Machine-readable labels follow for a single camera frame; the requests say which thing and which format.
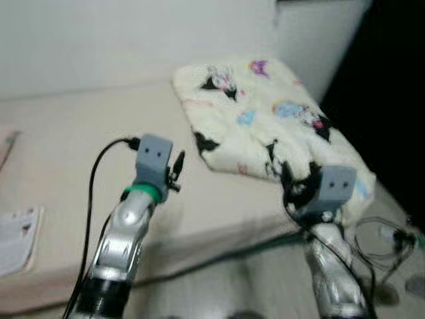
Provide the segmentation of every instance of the black background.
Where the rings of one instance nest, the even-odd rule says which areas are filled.
[[[425,0],[376,0],[321,103],[425,231]]]

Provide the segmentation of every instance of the floor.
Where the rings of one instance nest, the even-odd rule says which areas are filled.
[[[402,225],[404,217],[389,215],[389,211],[384,209],[379,215]],[[367,232],[361,239],[370,245],[374,241]],[[367,274],[361,264],[355,263],[354,267],[360,275]],[[425,274],[425,250],[416,249],[390,278],[388,283],[396,288],[400,302],[396,306],[377,306],[379,318],[421,318],[425,314],[425,299],[404,289],[405,281],[415,274]],[[64,307],[57,307],[14,318],[59,318],[63,310]],[[252,313],[232,316],[242,310],[261,317]],[[291,319],[319,315],[303,247],[293,243],[219,263],[169,282],[134,288],[124,318]]]

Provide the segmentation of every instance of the green ring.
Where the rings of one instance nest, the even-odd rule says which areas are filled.
[[[162,199],[162,195],[160,192],[158,192],[158,190],[149,184],[136,184],[136,185],[131,185],[129,187],[127,187],[124,191],[144,191],[145,193],[148,193],[153,201],[155,202],[155,205],[157,205],[161,199]]]

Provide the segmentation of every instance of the black joint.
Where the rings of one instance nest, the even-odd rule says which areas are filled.
[[[128,141],[128,147],[131,148],[133,151],[138,151],[139,145],[140,145],[139,138],[130,138]]]
[[[131,285],[126,282],[87,279],[82,287],[76,309],[84,314],[105,318],[121,318]]]
[[[296,209],[307,205],[320,187],[320,166],[315,162],[310,163],[310,175],[305,179],[295,180],[287,162],[282,165],[280,181],[284,188],[284,205],[294,204]]]
[[[184,161],[185,161],[185,151],[181,151],[179,154],[179,157],[176,159],[173,165],[173,173],[172,173],[173,181],[177,181],[177,178],[179,178],[181,170],[183,169]]]
[[[123,191],[120,197],[120,201],[125,201],[129,193],[129,191]]]
[[[414,245],[416,238],[414,235],[404,232],[402,229],[397,229],[392,236],[394,240],[394,251],[401,253],[405,245]]]
[[[173,182],[171,182],[169,184],[169,187],[170,187],[170,189],[172,189],[173,191],[176,191],[177,193],[180,192],[180,189],[181,189],[180,185],[173,183]]]

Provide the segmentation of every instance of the white wall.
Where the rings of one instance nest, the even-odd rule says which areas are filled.
[[[0,99],[139,84],[238,53],[277,54],[320,98],[364,2],[0,0]]]
[[[320,102],[369,0],[289,1],[278,10],[278,56]]]

